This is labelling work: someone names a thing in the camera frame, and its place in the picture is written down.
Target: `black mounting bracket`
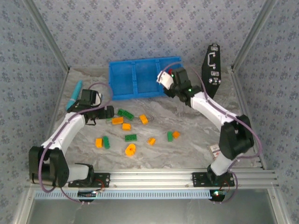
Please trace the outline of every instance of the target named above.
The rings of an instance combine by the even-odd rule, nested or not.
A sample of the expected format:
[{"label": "black mounting bracket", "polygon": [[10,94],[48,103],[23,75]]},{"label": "black mounting bracket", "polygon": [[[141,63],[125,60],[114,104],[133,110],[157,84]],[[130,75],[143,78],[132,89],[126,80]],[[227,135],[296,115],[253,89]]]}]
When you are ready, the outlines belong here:
[{"label": "black mounting bracket", "polygon": [[207,176],[207,172],[194,172],[192,173],[193,187],[230,187],[235,186],[234,177],[230,173],[225,173],[221,175],[221,178],[214,182],[211,182]]},{"label": "black mounting bracket", "polygon": [[214,98],[221,83],[220,46],[210,44],[206,51],[205,60],[201,66],[201,78],[206,92]]},{"label": "black mounting bracket", "polygon": [[101,188],[102,183],[104,188],[109,188],[110,183],[110,173],[94,173],[92,182],[83,182],[82,180],[76,180],[69,183],[69,188]]}]

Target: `red wire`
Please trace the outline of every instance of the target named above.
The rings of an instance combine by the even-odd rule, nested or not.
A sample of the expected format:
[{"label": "red wire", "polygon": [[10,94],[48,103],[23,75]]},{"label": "red wire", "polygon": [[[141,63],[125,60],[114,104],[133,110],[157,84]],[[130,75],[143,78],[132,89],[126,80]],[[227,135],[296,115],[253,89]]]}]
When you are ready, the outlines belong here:
[{"label": "red wire", "polygon": [[230,185],[229,185],[229,183],[228,183],[227,181],[223,181],[223,182],[222,182],[222,185],[221,185],[221,187],[219,188],[219,190],[222,189],[224,183],[226,183],[226,184],[228,185],[228,191],[227,191],[227,192],[229,192]]},{"label": "red wire", "polygon": [[95,181],[99,181],[99,182],[101,182],[101,183],[102,183],[102,186],[101,186],[101,188],[100,188],[99,190],[102,190],[102,189],[105,187],[105,185],[104,185],[103,181],[101,181],[100,179],[96,179]]}]

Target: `patterned wallpaper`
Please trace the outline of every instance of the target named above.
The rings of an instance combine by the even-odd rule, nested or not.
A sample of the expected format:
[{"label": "patterned wallpaper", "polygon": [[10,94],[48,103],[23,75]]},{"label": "patterned wallpaper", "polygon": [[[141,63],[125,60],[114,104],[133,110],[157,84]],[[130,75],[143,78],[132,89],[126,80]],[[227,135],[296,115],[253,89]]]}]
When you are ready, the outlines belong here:
[{"label": "patterned wallpaper", "polygon": [[0,3],[0,223],[28,179],[28,151],[45,138],[64,73],[21,0]]},{"label": "patterned wallpaper", "polygon": [[181,56],[232,64],[264,0],[34,0],[69,66]]},{"label": "patterned wallpaper", "polygon": [[279,0],[238,75],[269,169],[299,223],[299,2]]}]

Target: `toy block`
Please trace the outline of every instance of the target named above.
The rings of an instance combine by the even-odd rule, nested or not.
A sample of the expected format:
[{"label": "toy block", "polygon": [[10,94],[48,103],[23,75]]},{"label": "toy block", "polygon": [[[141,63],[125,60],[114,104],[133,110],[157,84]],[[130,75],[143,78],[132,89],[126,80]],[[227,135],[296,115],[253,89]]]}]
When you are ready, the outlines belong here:
[{"label": "toy block", "polygon": [[173,140],[172,132],[167,132],[167,140],[171,142]]},{"label": "toy block", "polygon": [[177,139],[181,134],[177,131],[175,131],[174,133],[172,133],[172,136]]},{"label": "toy block", "polygon": [[148,140],[148,143],[149,143],[151,146],[153,146],[153,145],[155,144],[155,142],[156,142],[156,139],[154,139],[154,138],[150,138],[150,139]]},{"label": "toy block", "polygon": [[103,137],[103,142],[104,142],[105,149],[109,149],[110,148],[110,143],[109,143],[109,139],[108,139],[107,136]]},{"label": "toy block", "polygon": [[144,114],[140,115],[139,118],[144,125],[146,125],[149,122]]},{"label": "toy block", "polygon": [[126,148],[126,151],[125,151],[125,153],[126,153],[127,156],[132,156],[132,155],[135,154],[135,152],[136,152],[136,146],[135,146],[135,144],[130,144]]},{"label": "toy block", "polygon": [[95,140],[95,146],[97,148],[102,148],[103,147],[103,139],[96,139]]},{"label": "toy block", "polygon": [[118,116],[123,116],[124,110],[123,109],[119,109],[117,112]]},{"label": "toy block", "polygon": [[134,119],[134,115],[129,113],[128,111],[124,111],[123,112],[123,116],[128,118],[129,120],[133,120]]},{"label": "toy block", "polygon": [[120,118],[112,118],[112,124],[113,125],[119,125],[123,123],[123,117]]},{"label": "toy block", "polygon": [[131,130],[131,125],[128,124],[128,123],[123,123],[123,124],[122,124],[122,129],[123,129],[124,131],[130,131],[130,130]]},{"label": "toy block", "polygon": [[137,141],[137,135],[136,134],[129,134],[125,136],[125,141]]}]

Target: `lego brick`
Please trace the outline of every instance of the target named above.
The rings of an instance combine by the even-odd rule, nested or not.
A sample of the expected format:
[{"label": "lego brick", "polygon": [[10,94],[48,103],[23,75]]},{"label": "lego brick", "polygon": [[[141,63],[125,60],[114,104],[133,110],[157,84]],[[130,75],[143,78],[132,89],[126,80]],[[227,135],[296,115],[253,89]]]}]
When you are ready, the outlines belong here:
[{"label": "lego brick", "polygon": [[119,109],[117,112],[118,116],[123,116],[124,110],[123,109]]},{"label": "lego brick", "polygon": [[133,120],[134,119],[134,115],[129,113],[128,111],[123,111],[123,116],[128,118],[129,120]]},{"label": "lego brick", "polygon": [[171,142],[173,140],[172,132],[167,132],[167,140]]},{"label": "lego brick", "polygon": [[148,143],[149,143],[151,146],[153,146],[153,145],[155,144],[155,142],[156,142],[156,139],[154,139],[154,138],[150,138],[150,139],[148,140]]},{"label": "lego brick", "polygon": [[126,151],[125,151],[125,153],[126,153],[127,156],[132,156],[132,155],[135,154],[135,152],[136,152],[136,146],[135,146],[135,144],[130,144],[126,148]]},{"label": "lego brick", "polygon": [[149,122],[144,114],[140,115],[139,118],[144,125],[146,125]]},{"label": "lego brick", "polygon": [[[109,85],[113,91],[113,100],[150,98],[165,96],[163,87],[156,82],[158,73],[181,58],[160,57],[109,62]],[[175,64],[170,69],[183,67]]]},{"label": "lego brick", "polygon": [[107,136],[103,137],[103,142],[104,142],[105,149],[109,149],[110,148],[110,143],[109,143],[109,139],[108,139]]},{"label": "lego brick", "polygon": [[174,133],[172,133],[172,136],[177,139],[181,134],[177,131],[175,131]]},{"label": "lego brick", "polygon": [[123,124],[122,124],[122,129],[123,129],[124,131],[130,131],[130,130],[131,130],[131,125],[128,124],[128,123],[123,123]]},{"label": "lego brick", "polygon": [[95,146],[97,148],[102,148],[103,147],[103,139],[96,139],[95,140]]},{"label": "lego brick", "polygon": [[137,141],[137,135],[136,134],[128,134],[125,136],[125,141]]},{"label": "lego brick", "polygon": [[119,117],[119,118],[112,118],[112,124],[113,125],[119,125],[123,123],[123,117]]}]

